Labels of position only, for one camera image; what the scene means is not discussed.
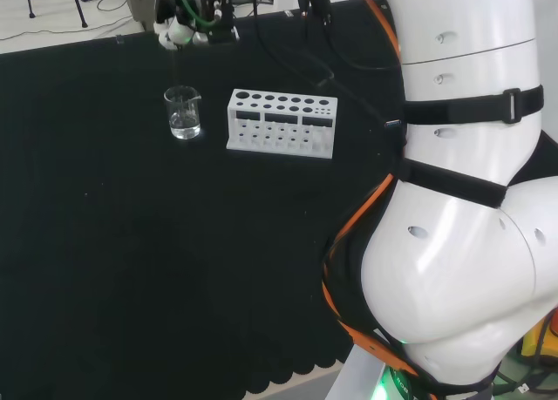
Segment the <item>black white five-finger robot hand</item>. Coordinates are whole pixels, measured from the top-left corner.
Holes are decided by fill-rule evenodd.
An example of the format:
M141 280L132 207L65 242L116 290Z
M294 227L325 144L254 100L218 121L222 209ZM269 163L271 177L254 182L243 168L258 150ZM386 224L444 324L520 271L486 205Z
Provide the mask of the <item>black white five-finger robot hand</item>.
M155 0L153 29L170 51L240 39L233 0Z

